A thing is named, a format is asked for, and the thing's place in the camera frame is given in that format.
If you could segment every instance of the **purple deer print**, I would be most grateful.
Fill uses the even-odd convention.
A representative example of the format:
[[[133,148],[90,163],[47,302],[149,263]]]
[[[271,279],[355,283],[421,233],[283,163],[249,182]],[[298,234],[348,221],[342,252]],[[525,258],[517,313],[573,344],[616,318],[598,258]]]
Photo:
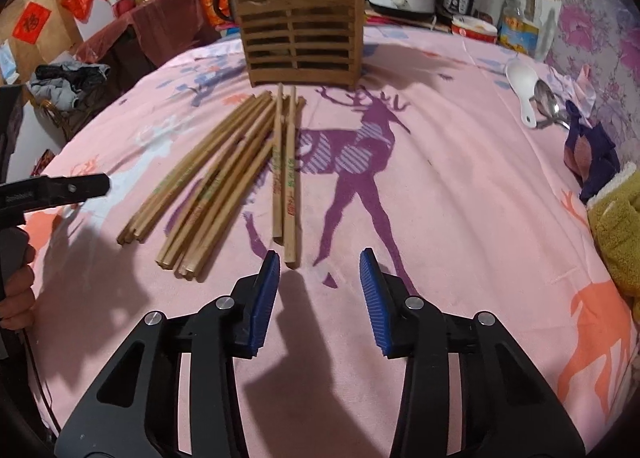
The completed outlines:
[[[324,228],[314,266],[329,256],[334,232],[342,220],[344,209],[357,194],[371,216],[376,233],[391,256],[396,274],[402,278],[409,291],[415,293],[414,284],[404,269],[388,215],[380,203],[380,193],[374,180],[375,175],[386,168],[396,143],[390,124],[399,124],[405,131],[411,133],[396,116],[396,112],[404,111],[408,104],[400,106],[398,95],[391,101],[384,92],[380,92],[380,96],[374,96],[365,88],[353,94],[347,93],[349,102],[342,102],[329,96],[324,87],[316,92],[333,104],[361,113],[362,126],[357,130],[302,128],[299,131],[300,171],[314,175],[332,173],[338,175],[334,200],[324,215]],[[264,179],[259,179],[256,188],[261,187],[263,183]],[[256,255],[263,257],[266,254],[266,247],[256,232],[253,216],[245,212],[244,218],[252,250]],[[330,275],[323,282],[329,287],[337,286]]]

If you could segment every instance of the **green towel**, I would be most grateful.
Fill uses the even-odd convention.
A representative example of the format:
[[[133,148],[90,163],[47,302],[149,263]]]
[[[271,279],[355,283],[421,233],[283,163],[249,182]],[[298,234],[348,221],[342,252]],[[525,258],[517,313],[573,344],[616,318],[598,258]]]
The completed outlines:
[[[613,282],[633,298],[640,323],[640,171],[633,162],[587,202],[596,247]]]

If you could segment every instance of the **silver screw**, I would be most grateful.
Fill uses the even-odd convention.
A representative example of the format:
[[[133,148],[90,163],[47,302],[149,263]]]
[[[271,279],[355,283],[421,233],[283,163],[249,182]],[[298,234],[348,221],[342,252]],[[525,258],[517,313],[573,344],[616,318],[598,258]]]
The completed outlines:
[[[420,297],[416,297],[415,295],[407,297],[404,300],[404,304],[411,310],[420,310],[420,308],[424,307],[424,301]]]
[[[160,312],[149,312],[145,315],[145,323],[149,326],[160,323],[162,320],[162,314]]]
[[[478,314],[478,321],[484,326],[493,326],[495,324],[494,314],[490,312],[480,312]]]
[[[223,295],[216,300],[216,307],[220,310],[229,310],[229,308],[233,308],[233,305],[235,304],[236,302],[234,301],[234,298],[230,295]]]

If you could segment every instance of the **wooden chopstick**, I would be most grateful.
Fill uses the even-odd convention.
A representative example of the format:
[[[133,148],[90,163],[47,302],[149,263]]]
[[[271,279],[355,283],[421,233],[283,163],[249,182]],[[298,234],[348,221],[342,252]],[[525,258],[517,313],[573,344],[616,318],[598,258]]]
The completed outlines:
[[[256,126],[254,130],[254,137],[251,139],[251,142],[248,143],[244,150],[242,151],[241,156],[238,161],[234,164],[232,171],[228,176],[225,175],[225,181],[222,184],[218,195],[216,196],[213,204],[211,205],[209,211],[207,212],[206,217],[202,221],[198,232],[194,236],[191,241],[191,245],[187,250],[187,254],[182,259],[182,264],[178,269],[178,273],[181,276],[185,276],[190,278],[197,274],[196,269],[202,268],[202,261],[206,259],[209,254],[209,250],[207,249],[208,245],[204,245],[204,241],[209,239],[210,229],[212,225],[215,224],[215,220],[217,216],[220,214],[220,211],[225,208],[226,202],[228,202],[228,198],[234,195],[234,190],[238,186],[239,179],[242,178],[247,167],[249,167],[252,161],[255,159],[255,156],[258,154],[260,147],[264,144],[265,139],[268,137],[271,128],[273,128],[273,112],[275,109],[275,103],[273,103],[273,107],[268,109],[269,114],[266,114],[265,117],[262,118],[260,123]]]
[[[301,97],[296,101],[296,87],[291,87],[289,101],[289,115],[287,115],[287,145],[285,148],[285,212],[284,212],[284,262],[286,265],[294,265],[298,254],[296,248],[296,109],[305,105]]]
[[[273,140],[269,139],[260,150],[258,156],[252,161],[251,165],[249,165],[248,169],[244,172],[244,174],[236,184],[233,193],[224,203],[224,206],[220,210],[220,213],[216,216],[213,225],[209,229],[207,237],[203,240],[202,248],[198,252],[198,259],[188,265],[190,276],[197,277],[198,274],[202,271],[207,257],[220,241],[220,238],[224,234],[235,209],[240,205],[240,201],[246,194],[251,184],[254,183],[255,177],[257,177],[261,168],[268,160],[272,147]]]
[[[226,125],[224,129],[219,131],[218,136],[212,138],[210,142],[196,153],[196,156],[190,158],[187,164],[180,167],[180,172],[176,173],[175,180],[165,189],[164,193],[159,194],[158,198],[146,209],[143,214],[136,220],[133,231],[136,239],[143,242],[149,235],[153,227],[156,225],[160,217],[165,213],[171,202],[182,192],[185,186],[191,181],[203,165],[209,160],[213,153],[218,151],[226,140],[233,134],[240,124],[244,121],[247,114],[252,113],[255,108],[261,108],[268,102],[271,94],[266,93],[266,98],[262,96],[257,98],[252,105],[244,109],[243,113],[236,117],[236,120]]]
[[[265,92],[258,97],[264,98],[268,93]],[[134,239],[134,229],[144,219],[145,212],[150,209],[153,204],[167,193],[167,190],[174,185],[175,181],[180,178],[180,175],[184,173],[185,167],[191,164],[191,162],[209,146],[222,132],[224,132],[229,126],[232,126],[242,118],[247,108],[255,104],[257,99],[255,96],[248,97],[244,102],[237,106],[225,119],[223,119],[211,132],[199,142],[184,158],[169,172],[169,174],[162,179],[160,184],[152,191],[149,197],[143,202],[136,213],[131,217],[125,228],[120,232],[117,241],[118,243],[129,243]]]
[[[238,149],[238,143],[246,131],[255,124],[256,119],[262,113],[262,109],[256,108],[245,118],[244,123],[240,125],[238,130],[233,134],[227,146],[223,149],[216,160],[211,164],[207,174],[202,179],[197,189],[191,194],[190,199],[185,203],[180,211],[174,227],[169,232],[162,249],[156,257],[156,262],[163,269],[172,269],[180,256],[184,246],[191,241],[194,234],[194,227],[197,225],[198,219],[205,210],[205,205],[215,195],[219,186],[219,178],[221,168],[225,167],[231,154]]]
[[[273,119],[273,232],[274,240],[282,239],[282,83],[278,85],[276,116]]]

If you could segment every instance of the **bundle of chopsticks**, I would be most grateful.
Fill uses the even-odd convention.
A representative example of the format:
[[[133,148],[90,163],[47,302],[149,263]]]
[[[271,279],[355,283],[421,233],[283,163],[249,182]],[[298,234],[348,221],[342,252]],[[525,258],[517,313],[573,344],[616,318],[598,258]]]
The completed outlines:
[[[295,128],[296,116],[304,105],[304,98],[296,99],[295,87],[290,96],[284,97],[282,85],[279,85],[275,98],[271,92],[249,97],[162,180],[119,234],[118,243],[145,241],[177,196],[207,161],[215,157],[184,203],[156,258],[158,265],[175,270],[178,276],[187,279],[198,277],[235,217],[244,195],[271,155],[274,173],[273,237],[279,240],[284,236],[285,262],[295,262]],[[284,111],[287,109],[286,162],[282,164],[282,132]],[[284,197],[283,167],[286,169]],[[277,218],[276,188],[280,190]],[[276,221],[280,230],[276,230]]]

